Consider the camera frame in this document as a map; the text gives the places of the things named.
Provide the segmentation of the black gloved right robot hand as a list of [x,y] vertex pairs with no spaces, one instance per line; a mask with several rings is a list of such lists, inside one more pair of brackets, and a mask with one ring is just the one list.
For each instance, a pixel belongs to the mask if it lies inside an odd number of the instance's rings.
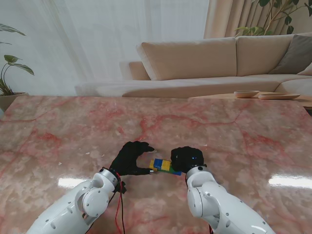
[[201,150],[190,146],[171,150],[171,166],[176,172],[187,173],[194,167],[206,166]]

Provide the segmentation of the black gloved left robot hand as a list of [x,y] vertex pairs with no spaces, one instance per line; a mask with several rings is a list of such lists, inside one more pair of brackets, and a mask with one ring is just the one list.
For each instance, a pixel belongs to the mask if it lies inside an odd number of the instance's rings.
[[137,166],[137,159],[144,153],[153,152],[155,149],[147,142],[129,141],[119,151],[109,167],[109,171],[119,176],[142,176],[149,175],[150,168]]

